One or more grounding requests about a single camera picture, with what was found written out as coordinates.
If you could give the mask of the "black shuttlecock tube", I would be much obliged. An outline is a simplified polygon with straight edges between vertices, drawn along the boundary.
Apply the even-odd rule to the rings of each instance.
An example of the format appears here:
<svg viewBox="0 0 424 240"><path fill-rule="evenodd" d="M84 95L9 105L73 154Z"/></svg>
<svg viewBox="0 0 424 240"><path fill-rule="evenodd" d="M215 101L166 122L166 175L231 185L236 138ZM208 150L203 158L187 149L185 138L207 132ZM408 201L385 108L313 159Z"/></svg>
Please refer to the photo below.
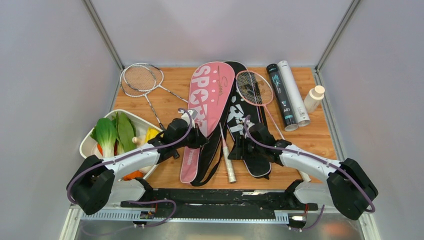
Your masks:
<svg viewBox="0 0 424 240"><path fill-rule="evenodd" d="M296 130L299 126L294 117L292 105L290 103L290 98L288 97L284 86L281 71L279 70L278 65L275 63L269 64L266 67L266 71L271 81L271 86L276 97L278 108L281 112L284 130L286 132L292 132Z"/></svg>

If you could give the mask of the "pink racket cover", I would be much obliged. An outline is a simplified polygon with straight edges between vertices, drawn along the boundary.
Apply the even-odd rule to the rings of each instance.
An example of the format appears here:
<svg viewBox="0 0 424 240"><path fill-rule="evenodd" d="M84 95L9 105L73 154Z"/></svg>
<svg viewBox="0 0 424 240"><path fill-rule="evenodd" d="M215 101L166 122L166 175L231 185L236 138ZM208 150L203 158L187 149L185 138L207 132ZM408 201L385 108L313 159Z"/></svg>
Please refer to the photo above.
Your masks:
<svg viewBox="0 0 424 240"><path fill-rule="evenodd" d="M218 168L212 163L220 151L220 128L229 113L234 79L234 69L222 61L199 66L191 77L188 108L197 112L193 120L208 143L201 148L184 148L180 170L180 181L184 184L204 186Z"/></svg>

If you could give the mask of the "pink racket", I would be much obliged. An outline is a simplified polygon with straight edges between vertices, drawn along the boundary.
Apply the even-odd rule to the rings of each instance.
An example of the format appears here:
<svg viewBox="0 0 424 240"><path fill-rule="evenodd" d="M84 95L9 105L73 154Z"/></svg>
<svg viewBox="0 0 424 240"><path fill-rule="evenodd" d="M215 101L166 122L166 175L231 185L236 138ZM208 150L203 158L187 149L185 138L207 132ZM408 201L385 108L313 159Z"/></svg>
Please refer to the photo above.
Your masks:
<svg viewBox="0 0 424 240"><path fill-rule="evenodd" d="M239 95L249 104L260 106L265 109L279 136L284 139L281 127L277 124L277 116L273 116L269 105L276 99L272 83L268 82L262 75L251 70L244 70L235 77L236 89Z"/></svg>
<svg viewBox="0 0 424 240"><path fill-rule="evenodd" d="M226 139L225 139L225 136L224 136L223 127L222 127L221 123L219 123L219 128L220 128L220 135L221 135L221 140L222 140L222 151L223 151L225 166L226 166L226 170L227 170L228 182L230 184L234 184L234 183L237 182L236 175L235 175L235 172L234 172L232 161L229 159L229 153L230 152L229 152L229 148L227 146L227 142L226 142Z"/></svg>

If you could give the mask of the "white shuttlecock tube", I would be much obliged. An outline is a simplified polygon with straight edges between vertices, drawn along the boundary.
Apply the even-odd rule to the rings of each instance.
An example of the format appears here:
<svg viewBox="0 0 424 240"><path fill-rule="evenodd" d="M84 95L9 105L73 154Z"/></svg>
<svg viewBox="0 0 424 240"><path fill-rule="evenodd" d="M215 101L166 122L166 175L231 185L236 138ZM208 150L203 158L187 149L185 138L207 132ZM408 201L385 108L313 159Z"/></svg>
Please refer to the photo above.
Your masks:
<svg viewBox="0 0 424 240"><path fill-rule="evenodd" d="M304 101L301 97L298 85L295 81L292 70L286 60L277 63L278 69L281 73L285 90L288 94L294 118L299 127L305 127L310 124L311 120L306 111Z"/></svg>

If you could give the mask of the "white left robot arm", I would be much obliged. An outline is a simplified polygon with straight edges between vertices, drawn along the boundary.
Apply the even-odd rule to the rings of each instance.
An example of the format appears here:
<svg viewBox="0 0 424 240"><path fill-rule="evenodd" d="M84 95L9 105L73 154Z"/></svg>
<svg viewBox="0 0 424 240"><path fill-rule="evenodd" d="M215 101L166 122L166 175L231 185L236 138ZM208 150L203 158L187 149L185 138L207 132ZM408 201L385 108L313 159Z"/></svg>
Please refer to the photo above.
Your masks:
<svg viewBox="0 0 424 240"><path fill-rule="evenodd" d="M87 215L97 213L112 201L114 184L119 179L162 163L171 158L176 149L199 149L208 143L198 124L175 118L166 130L141 147L112 157L86 157L66 186L68 200L79 205Z"/></svg>

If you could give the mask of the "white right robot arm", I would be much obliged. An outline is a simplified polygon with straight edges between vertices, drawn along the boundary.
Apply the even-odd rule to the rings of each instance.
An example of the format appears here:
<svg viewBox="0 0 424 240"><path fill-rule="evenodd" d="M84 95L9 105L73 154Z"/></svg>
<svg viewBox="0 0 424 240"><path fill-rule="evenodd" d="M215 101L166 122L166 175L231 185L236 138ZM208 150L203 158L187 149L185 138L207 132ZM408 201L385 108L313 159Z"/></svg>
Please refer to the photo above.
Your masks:
<svg viewBox="0 0 424 240"><path fill-rule="evenodd" d="M248 121L244 126L230 128L230 133L234 139L231 160L274 163L320 180L320 183L294 181L285 195L289 208L298 209L309 203L332 206L351 220L376 211L373 201L379 192L356 160L339 161L308 152L290 141L275 139L262 123Z"/></svg>

